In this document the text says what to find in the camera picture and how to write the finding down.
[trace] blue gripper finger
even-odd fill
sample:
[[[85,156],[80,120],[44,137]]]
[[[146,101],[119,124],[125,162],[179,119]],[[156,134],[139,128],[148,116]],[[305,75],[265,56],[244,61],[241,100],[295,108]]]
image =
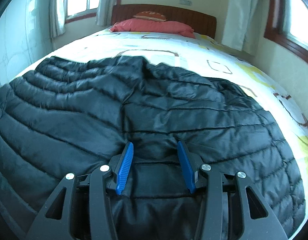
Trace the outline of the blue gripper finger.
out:
[[[190,164],[188,154],[189,150],[187,149],[185,143],[179,141],[177,143],[177,155],[178,159],[180,160],[183,177],[185,179],[185,184],[186,187],[190,190],[190,192],[194,193],[196,191],[195,175],[192,166]]]
[[[121,192],[125,189],[133,156],[134,156],[134,146],[131,142],[129,142],[124,148],[124,151],[121,155],[123,161],[121,162],[121,167],[117,173],[117,187],[115,189],[117,195],[121,195]]]

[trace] wooden headboard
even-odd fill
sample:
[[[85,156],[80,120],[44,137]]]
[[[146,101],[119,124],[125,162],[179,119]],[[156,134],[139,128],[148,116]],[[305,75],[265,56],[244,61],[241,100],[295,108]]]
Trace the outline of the wooden headboard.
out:
[[[153,11],[164,14],[168,21],[177,21],[191,26],[196,33],[215,38],[216,18],[204,13],[154,4],[121,4],[114,5],[112,25],[116,22],[132,19],[139,12]]]

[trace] black puffer jacket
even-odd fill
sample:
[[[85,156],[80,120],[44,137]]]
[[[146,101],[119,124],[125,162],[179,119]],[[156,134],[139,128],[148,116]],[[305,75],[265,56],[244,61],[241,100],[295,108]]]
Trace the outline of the black puffer jacket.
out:
[[[0,213],[20,239],[65,174],[107,164],[128,140],[131,172],[112,199],[120,239],[193,237],[202,195],[185,186],[180,139],[205,163],[244,171],[288,236],[304,218],[288,143],[273,116],[229,81],[142,57],[86,64],[52,57],[0,88],[0,109]]]

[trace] patterned bedsheet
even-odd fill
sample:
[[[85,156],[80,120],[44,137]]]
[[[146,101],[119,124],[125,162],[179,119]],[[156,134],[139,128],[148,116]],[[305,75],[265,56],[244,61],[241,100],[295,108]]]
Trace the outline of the patterned bedsheet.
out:
[[[144,56],[155,65],[164,62],[201,76],[223,78],[238,84],[247,95],[271,112],[293,151],[305,190],[305,223],[308,218],[308,121],[293,98],[269,76],[228,54],[227,49],[212,38],[197,33],[195,36],[197,39],[164,33],[111,33],[105,29],[74,41],[46,57],[58,56],[88,62],[119,55]],[[43,59],[17,76],[35,69]]]

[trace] red pillow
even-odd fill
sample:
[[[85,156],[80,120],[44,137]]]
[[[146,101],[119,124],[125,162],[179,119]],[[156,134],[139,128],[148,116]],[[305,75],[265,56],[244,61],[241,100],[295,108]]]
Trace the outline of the red pillow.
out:
[[[129,19],[115,23],[111,32],[174,33],[195,39],[192,27],[180,22],[155,22],[143,19]]]

